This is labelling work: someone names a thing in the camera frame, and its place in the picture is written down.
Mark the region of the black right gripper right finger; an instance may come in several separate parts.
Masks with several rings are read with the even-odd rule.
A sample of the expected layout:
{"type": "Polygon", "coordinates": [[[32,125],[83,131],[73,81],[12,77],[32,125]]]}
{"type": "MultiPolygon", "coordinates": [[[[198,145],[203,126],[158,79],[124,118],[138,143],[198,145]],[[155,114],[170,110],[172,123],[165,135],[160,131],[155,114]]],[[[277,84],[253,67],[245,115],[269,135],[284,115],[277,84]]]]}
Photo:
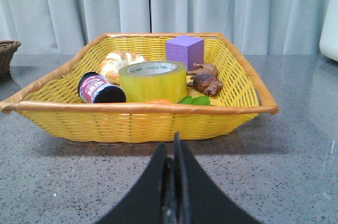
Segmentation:
{"type": "Polygon", "coordinates": [[[179,133],[173,150],[178,223],[259,223],[219,189],[179,133]]]}

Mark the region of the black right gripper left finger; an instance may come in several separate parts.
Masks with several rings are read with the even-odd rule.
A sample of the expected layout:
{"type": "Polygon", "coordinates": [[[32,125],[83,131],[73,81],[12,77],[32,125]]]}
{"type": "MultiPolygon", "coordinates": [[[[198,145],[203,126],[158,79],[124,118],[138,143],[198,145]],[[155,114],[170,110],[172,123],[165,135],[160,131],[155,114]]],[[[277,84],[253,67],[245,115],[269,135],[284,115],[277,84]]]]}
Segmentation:
{"type": "Polygon", "coordinates": [[[97,223],[162,223],[167,150],[160,143],[129,192],[97,223]]]}

